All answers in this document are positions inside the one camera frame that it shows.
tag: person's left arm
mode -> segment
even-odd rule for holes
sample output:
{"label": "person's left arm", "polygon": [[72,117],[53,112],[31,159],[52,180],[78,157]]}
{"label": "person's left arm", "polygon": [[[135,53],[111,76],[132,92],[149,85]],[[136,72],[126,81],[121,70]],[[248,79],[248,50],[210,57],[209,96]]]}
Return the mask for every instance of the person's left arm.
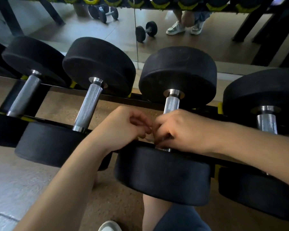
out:
{"label": "person's left arm", "polygon": [[133,139],[151,133],[141,111],[120,106],[74,150],[15,231],[78,230],[103,158]]}

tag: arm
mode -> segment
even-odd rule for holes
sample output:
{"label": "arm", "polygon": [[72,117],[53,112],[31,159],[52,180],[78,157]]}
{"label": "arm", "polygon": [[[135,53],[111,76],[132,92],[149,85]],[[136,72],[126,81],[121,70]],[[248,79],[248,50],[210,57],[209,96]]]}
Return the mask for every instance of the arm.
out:
{"label": "arm", "polygon": [[[221,153],[289,184],[289,137],[211,120],[184,110],[157,117],[152,131],[159,147],[200,154]],[[165,139],[169,134],[173,139]]]}
{"label": "arm", "polygon": [[150,134],[151,125],[141,111],[118,107],[79,144],[14,230],[78,230],[103,158]]}

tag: person's right arm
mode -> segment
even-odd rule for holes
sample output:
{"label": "person's right arm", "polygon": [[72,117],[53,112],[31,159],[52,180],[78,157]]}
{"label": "person's right arm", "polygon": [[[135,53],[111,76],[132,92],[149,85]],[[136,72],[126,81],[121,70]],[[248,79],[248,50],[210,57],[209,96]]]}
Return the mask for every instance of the person's right arm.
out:
{"label": "person's right arm", "polygon": [[184,110],[161,115],[152,127],[155,144],[199,154],[221,153],[289,184],[289,137]]}

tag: person's right hand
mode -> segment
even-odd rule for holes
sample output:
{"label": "person's right hand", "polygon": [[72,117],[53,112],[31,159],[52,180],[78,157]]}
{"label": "person's right hand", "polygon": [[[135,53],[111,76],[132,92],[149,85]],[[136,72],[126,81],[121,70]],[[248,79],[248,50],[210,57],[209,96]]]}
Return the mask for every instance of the person's right hand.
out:
{"label": "person's right hand", "polygon": [[159,148],[214,152],[223,135],[223,123],[178,109],[158,116],[152,132]]}

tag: hand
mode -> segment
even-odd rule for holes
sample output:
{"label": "hand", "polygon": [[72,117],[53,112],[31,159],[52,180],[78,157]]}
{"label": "hand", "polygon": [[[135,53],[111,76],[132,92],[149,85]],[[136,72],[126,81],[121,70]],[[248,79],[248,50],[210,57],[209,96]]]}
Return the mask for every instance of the hand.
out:
{"label": "hand", "polygon": [[158,116],[152,132],[160,148],[206,153],[214,152],[222,126],[222,122],[178,109]]}
{"label": "hand", "polygon": [[107,153],[123,148],[137,137],[151,134],[152,121],[140,110],[119,106],[86,139],[94,140]]}

